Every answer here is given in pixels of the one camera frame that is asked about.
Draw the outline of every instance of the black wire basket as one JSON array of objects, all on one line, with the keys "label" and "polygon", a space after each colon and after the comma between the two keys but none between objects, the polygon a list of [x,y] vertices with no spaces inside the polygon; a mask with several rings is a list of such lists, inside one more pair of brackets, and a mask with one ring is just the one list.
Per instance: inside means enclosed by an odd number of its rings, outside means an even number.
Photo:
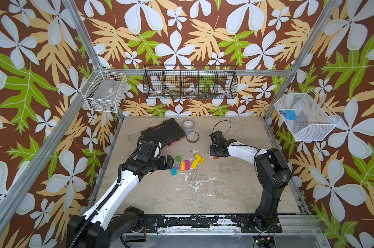
[{"label": "black wire basket", "polygon": [[234,99],[237,96],[236,66],[166,67],[173,65],[145,65],[143,84],[146,98]]}]

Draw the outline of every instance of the black plastic case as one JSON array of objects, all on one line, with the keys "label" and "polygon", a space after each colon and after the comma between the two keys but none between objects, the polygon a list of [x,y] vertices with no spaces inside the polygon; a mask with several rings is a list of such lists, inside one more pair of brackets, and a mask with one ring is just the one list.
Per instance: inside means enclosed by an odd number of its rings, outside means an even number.
[{"label": "black plastic case", "polygon": [[166,120],[158,126],[149,127],[147,130],[141,131],[141,135],[144,135],[145,141],[161,142],[162,148],[170,146],[186,136],[174,118]]}]

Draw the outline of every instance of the roll of tape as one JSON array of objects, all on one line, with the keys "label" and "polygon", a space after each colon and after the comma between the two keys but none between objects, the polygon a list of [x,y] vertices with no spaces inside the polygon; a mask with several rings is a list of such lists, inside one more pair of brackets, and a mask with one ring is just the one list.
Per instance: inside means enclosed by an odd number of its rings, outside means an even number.
[{"label": "roll of tape", "polygon": [[186,137],[187,141],[190,143],[195,143],[199,140],[199,134],[197,132],[189,132]]}]

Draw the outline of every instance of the worn table surface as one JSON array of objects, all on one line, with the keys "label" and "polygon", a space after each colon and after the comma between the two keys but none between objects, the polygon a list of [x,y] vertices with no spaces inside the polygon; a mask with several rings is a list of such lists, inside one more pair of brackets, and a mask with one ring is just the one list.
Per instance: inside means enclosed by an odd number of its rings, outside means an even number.
[{"label": "worn table surface", "polygon": [[[140,132],[156,126],[168,118],[135,117],[125,118],[97,200],[107,191],[117,178],[118,166],[136,148]],[[232,127],[226,139],[236,139],[241,143],[258,148],[269,149],[271,144],[259,117],[176,117],[182,126],[186,120],[195,123],[194,131],[199,141],[189,143],[186,139],[161,151],[161,155],[180,155],[183,160],[194,159],[198,152],[206,160],[190,171],[177,171],[172,176],[169,170],[155,171],[146,175],[128,194],[116,214],[122,214],[129,207],[137,207],[146,214],[165,213],[253,213],[260,203],[262,186],[254,165],[236,157],[209,159],[211,145],[209,134],[213,126],[221,120],[229,120]],[[216,130],[223,133],[229,128],[228,122],[217,125]],[[294,200],[290,186],[284,190],[278,206],[279,213],[296,213],[299,208]]]}]

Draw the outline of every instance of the blue object in basket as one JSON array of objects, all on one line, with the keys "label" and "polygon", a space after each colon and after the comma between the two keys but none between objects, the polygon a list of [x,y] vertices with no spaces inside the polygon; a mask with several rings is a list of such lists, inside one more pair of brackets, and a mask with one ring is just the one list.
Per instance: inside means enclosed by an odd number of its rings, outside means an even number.
[{"label": "blue object in basket", "polygon": [[297,119],[296,113],[292,110],[285,110],[284,116],[287,120],[295,121]]}]

